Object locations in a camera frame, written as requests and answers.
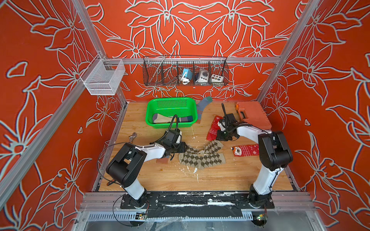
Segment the brown argyle sock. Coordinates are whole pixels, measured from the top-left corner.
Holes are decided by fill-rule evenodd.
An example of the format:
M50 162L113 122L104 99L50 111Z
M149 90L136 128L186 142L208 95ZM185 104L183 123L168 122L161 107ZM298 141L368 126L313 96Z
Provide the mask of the brown argyle sock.
M179 161L182 165L198 169L205 169L226 163L225 157L221 153L204 155L182 153L179 155Z
M218 140L209 142L203 150L195 149L191 146L188 147L184 155L213 155L218 153L222 148L223 144Z

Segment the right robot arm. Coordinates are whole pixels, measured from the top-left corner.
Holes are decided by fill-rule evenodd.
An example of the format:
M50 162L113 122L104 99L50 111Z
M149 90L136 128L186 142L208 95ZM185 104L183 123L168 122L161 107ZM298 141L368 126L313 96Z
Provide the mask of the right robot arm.
M233 141L245 137L259 145L262 163L256 181L250 186L248 203L253 208L264 207L271 199L273 186L280 173L293 161L293 155L283 132L263 130L255 125L238 122L221 104L224 117L219 121L218 141Z

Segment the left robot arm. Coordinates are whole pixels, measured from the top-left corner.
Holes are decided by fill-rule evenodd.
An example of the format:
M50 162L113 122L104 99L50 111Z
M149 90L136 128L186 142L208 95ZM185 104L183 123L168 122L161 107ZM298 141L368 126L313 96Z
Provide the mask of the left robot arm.
M182 141L179 129L179 117L174 115L164 135L149 145L139 146L124 144L106 167L106 173L115 180L138 207L146 202L147 190L138 180L138 175L145 162L154 159L173 158L176 153L183 153L188 145Z

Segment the cream purple striped sock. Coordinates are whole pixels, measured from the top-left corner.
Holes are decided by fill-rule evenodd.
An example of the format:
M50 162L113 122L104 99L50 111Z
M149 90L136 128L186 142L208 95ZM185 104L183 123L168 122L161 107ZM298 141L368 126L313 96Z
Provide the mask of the cream purple striped sock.
M161 124L161 123L171 123L173 116L163 116L161 114L154 114L152 117L152 121L154 124ZM185 116L185 117L175 117L174 122L192 122L193 116Z

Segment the green plastic basket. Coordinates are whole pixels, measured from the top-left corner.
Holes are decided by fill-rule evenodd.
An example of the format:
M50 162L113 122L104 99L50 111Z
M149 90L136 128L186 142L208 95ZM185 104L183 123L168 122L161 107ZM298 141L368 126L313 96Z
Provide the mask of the green plastic basket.
M145 122L155 129L165 129L170 123L154 124L152 121L154 114L171 117L174 115L178 117L193 116L192 122L178 122L179 128L191 127L198 119L196 101L189 97L158 98L148 103Z

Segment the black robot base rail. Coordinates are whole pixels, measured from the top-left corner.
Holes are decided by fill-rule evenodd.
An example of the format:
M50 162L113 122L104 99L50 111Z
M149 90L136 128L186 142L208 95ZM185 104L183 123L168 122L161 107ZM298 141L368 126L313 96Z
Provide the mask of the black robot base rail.
M262 204L253 206L248 191L152 191L146 194L144 205L138 206L124 194L117 205L122 210L143 210L147 218L243 218L247 211L267 211L275 205L269 195Z

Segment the red penguin christmas sock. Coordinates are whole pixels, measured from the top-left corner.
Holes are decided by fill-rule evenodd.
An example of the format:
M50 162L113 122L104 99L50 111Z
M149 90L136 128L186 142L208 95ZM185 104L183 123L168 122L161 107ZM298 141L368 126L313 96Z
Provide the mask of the red penguin christmas sock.
M259 145L258 144L233 146L231 147L231 150L235 157L250 157L250 156L259 155Z

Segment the red snowflake christmas sock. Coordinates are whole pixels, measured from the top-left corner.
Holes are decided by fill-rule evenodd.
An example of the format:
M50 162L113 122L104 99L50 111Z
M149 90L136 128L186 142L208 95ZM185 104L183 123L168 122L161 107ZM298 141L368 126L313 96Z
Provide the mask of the red snowflake christmas sock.
M217 132L220 130L220 126L218 125L218 122L223 119L221 116L215 116L214 120L212 121L211 127L208 131L206 140L213 141L217 138Z

